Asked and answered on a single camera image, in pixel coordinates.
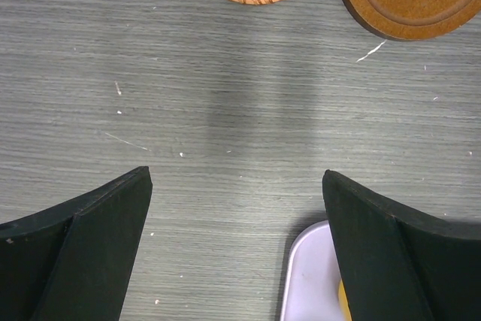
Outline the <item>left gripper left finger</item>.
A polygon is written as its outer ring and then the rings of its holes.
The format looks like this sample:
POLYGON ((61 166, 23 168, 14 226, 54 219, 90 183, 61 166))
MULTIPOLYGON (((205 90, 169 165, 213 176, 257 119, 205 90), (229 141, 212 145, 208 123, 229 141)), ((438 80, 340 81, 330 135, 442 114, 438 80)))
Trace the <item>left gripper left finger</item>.
POLYGON ((118 320, 152 195, 147 166, 1 225, 3 320, 118 320))

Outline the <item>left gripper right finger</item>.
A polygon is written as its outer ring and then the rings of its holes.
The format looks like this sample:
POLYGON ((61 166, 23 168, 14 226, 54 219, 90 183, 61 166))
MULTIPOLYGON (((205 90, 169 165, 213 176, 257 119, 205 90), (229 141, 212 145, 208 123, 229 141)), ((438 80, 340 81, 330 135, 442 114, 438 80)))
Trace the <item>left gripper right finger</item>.
POLYGON ((323 199, 353 320, 478 320, 480 224, 423 213, 327 170, 323 199))

